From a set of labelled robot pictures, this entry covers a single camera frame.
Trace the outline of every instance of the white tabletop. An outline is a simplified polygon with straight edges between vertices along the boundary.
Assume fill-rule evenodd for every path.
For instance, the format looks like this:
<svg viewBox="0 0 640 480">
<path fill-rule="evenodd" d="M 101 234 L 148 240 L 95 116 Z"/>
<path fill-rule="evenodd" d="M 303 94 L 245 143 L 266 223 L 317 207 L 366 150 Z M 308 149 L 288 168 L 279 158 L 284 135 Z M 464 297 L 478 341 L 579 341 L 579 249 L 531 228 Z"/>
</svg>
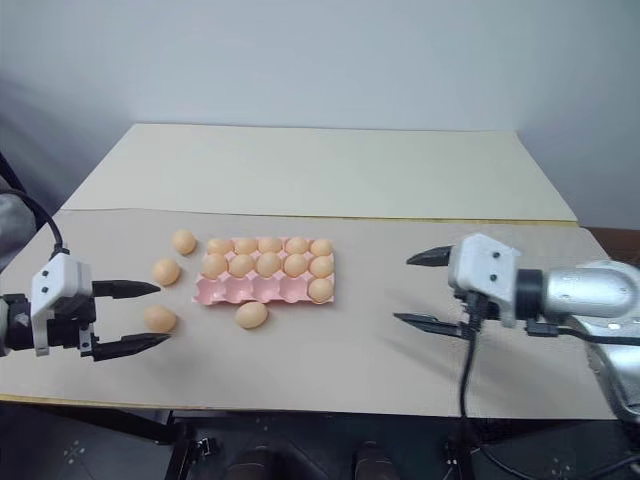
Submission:
<svg viewBox="0 0 640 480">
<path fill-rule="evenodd" d="M 332 216 L 397 219 L 318 218 Z M 149 281 L 165 256 L 183 268 L 160 293 L 99 299 L 103 341 L 144 331 L 142 310 L 156 303 L 179 315 L 179 327 L 156 348 L 95 364 L 76 350 L 13 352 L 0 362 L 3 399 L 457 415 L 466 345 L 392 313 L 457 322 L 460 305 L 446 269 L 406 258 L 476 231 L 523 251 L 524 268 L 605 257 L 587 231 L 558 226 L 575 217 L 509 132 L 136 125 L 56 219 L 96 280 Z M 198 237 L 195 254 L 172 251 L 178 228 Z M 236 306 L 191 301 L 208 238 L 292 235 L 333 240 L 335 303 L 269 304 L 269 321 L 249 332 L 233 323 Z M 43 229 L 3 272 L 3 293 L 28 292 L 50 248 Z M 579 341 L 529 338 L 498 322 L 481 335 L 469 403 L 487 417 L 612 418 Z"/>
<path fill-rule="evenodd" d="M 575 221 L 514 132 L 134 125 L 64 209 Z"/>
</svg>

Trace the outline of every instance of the loose egg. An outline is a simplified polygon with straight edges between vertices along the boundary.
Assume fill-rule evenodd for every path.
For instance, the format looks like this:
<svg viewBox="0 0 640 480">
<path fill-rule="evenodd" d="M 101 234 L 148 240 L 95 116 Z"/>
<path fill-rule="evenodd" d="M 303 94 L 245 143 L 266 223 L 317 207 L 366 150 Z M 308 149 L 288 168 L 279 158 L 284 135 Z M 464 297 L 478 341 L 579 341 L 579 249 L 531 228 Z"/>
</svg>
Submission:
<svg viewBox="0 0 640 480">
<path fill-rule="evenodd" d="M 309 265 L 309 271 L 316 278 L 325 278 L 333 273 L 333 260 L 331 257 L 316 257 Z"/>
<path fill-rule="evenodd" d="M 162 305 L 144 309 L 144 323 L 154 333 L 169 333 L 176 326 L 176 314 Z"/>
<path fill-rule="evenodd" d="M 311 243 L 311 247 L 309 247 L 309 250 L 316 257 L 331 255 L 331 253 L 333 253 L 333 245 L 331 245 L 331 242 L 329 240 L 319 238 Z"/>
<path fill-rule="evenodd" d="M 315 303 L 324 303 L 333 296 L 333 283 L 326 278 L 316 278 L 309 283 L 307 293 Z"/>
<path fill-rule="evenodd" d="M 202 275 L 212 280 L 227 271 L 227 259 L 220 253 L 209 253 L 202 260 Z"/>
<path fill-rule="evenodd" d="M 256 328 L 262 325 L 269 316 L 269 311 L 260 302 L 249 302 L 242 305 L 234 316 L 234 320 L 242 328 Z"/>
<path fill-rule="evenodd" d="M 162 258 L 153 265 L 151 276 L 160 285 L 171 285 L 180 276 L 180 266 L 171 258 Z"/>
<path fill-rule="evenodd" d="M 193 236 L 189 230 L 178 230 L 171 237 L 171 244 L 178 253 L 182 255 L 188 255 L 196 248 L 196 237 Z"/>
<path fill-rule="evenodd" d="M 207 242 L 207 253 L 224 255 L 233 249 L 233 242 L 224 238 L 212 238 Z"/>
<path fill-rule="evenodd" d="M 258 248 L 258 240 L 255 238 L 239 238 L 235 241 L 233 247 L 234 252 L 241 254 L 249 254 L 256 251 Z"/>
<path fill-rule="evenodd" d="M 294 253 L 284 259 L 284 273 L 290 277 L 298 277 L 307 271 L 309 262 L 304 255 L 300 253 Z"/>
<path fill-rule="evenodd" d="M 275 237 L 262 237 L 258 240 L 258 250 L 260 250 L 261 253 L 278 253 L 282 250 L 282 240 Z"/>
<path fill-rule="evenodd" d="M 242 278 L 253 269 L 253 258 L 247 254 L 234 257 L 229 263 L 229 273 L 236 278 Z"/>
<path fill-rule="evenodd" d="M 256 272 L 263 277 L 270 277 L 282 268 L 282 260 L 277 253 L 267 252 L 258 257 Z"/>
<path fill-rule="evenodd" d="M 302 237 L 293 237 L 287 240 L 284 249 L 287 253 L 304 253 L 309 249 L 309 242 Z"/>
</svg>

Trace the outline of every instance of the robotic arm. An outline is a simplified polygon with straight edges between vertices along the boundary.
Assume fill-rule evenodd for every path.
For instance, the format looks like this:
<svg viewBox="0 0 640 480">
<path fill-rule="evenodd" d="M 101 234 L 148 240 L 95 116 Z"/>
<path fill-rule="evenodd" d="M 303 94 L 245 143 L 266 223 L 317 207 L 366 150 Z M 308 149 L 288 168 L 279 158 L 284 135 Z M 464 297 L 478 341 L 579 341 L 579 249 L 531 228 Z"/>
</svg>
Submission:
<svg viewBox="0 0 640 480">
<path fill-rule="evenodd" d="M 482 234 L 415 255 L 408 264 L 449 266 L 449 285 L 465 304 L 469 322 L 395 316 L 425 332 L 463 339 L 479 332 L 485 319 L 505 327 L 523 320 L 530 336 L 580 338 L 613 412 L 621 420 L 640 422 L 640 271 L 605 260 L 542 272 L 518 269 L 519 256 Z"/>
<path fill-rule="evenodd" d="M 71 257 L 55 221 L 32 198 L 19 190 L 0 194 L 20 197 L 34 213 L 44 217 L 55 238 L 49 262 L 31 282 L 31 302 L 23 294 L 0 295 L 0 357 L 11 350 L 35 349 L 48 355 L 49 347 L 75 347 L 80 356 L 95 361 L 134 355 L 165 341 L 166 334 L 142 333 L 100 343 L 95 335 L 96 297 L 132 298 L 160 289 L 128 280 L 92 281 L 89 265 Z"/>
</svg>

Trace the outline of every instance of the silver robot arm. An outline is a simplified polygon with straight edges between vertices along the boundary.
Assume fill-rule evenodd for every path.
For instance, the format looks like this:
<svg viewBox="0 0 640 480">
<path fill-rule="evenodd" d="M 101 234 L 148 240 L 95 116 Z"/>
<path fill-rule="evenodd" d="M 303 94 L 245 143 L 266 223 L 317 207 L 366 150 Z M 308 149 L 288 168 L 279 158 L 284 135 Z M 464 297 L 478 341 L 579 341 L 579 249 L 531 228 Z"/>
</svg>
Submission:
<svg viewBox="0 0 640 480">
<path fill-rule="evenodd" d="M 618 418 L 640 422 L 640 271 L 614 261 L 573 268 L 518 269 L 520 252 L 486 235 L 475 234 L 453 247 L 438 247 L 407 263 L 449 265 L 454 296 L 481 318 L 505 327 L 526 321 L 531 336 L 572 335 L 586 343 L 589 366 Z M 468 338 L 469 328 L 439 322 L 428 315 L 396 317 L 430 333 Z"/>
</svg>

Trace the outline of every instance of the white wall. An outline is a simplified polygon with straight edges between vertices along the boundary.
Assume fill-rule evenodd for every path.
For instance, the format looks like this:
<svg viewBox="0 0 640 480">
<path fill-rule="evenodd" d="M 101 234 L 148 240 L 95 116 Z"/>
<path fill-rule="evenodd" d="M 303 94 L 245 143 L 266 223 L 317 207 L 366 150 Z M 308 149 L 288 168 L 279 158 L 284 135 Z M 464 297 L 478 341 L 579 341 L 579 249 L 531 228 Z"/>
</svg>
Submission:
<svg viewBox="0 0 640 480">
<path fill-rule="evenodd" d="M 517 129 L 640 228 L 636 0 L 0 2 L 0 148 L 51 206 L 135 121 Z"/>
</svg>

